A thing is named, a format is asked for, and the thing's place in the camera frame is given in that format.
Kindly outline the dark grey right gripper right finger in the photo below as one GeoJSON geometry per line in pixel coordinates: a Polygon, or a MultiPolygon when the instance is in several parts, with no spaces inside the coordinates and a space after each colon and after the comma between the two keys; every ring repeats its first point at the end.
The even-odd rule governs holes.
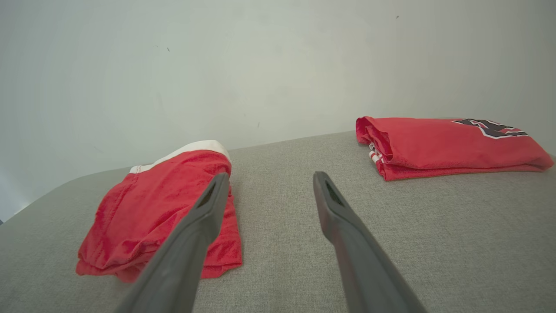
{"type": "Polygon", "coordinates": [[[325,172],[313,176],[322,233],[334,246],[349,313],[427,313],[325,172]]]}

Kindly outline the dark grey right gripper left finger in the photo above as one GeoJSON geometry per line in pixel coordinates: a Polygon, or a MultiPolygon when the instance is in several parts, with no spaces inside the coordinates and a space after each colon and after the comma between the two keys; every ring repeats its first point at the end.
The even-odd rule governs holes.
{"type": "Polygon", "coordinates": [[[192,313],[207,250],[221,232],[229,178],[211,180],[114,313],[192,313]]]}

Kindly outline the red shorts with white stripe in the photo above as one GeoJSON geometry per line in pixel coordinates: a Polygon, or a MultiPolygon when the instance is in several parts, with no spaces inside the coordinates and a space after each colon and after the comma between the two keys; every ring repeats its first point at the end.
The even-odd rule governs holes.
{"type": "Polygon", "coordinates": [[[231,170],[230,155],[216,140],[195,141],[134,166],[100,202],[78,250],[76,273],[135,282],[211,180],[231,170]]]}

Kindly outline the red shirt with white sleeves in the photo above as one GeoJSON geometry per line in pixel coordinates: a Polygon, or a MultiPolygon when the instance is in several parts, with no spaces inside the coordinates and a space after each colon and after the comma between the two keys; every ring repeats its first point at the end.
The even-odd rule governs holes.
{"type": "Polygon", "coordinates": [[[359,144],[385,181],[465,173],[544,172],[552,157],[525,131],[483,119],[360,117],[359,144]]]}

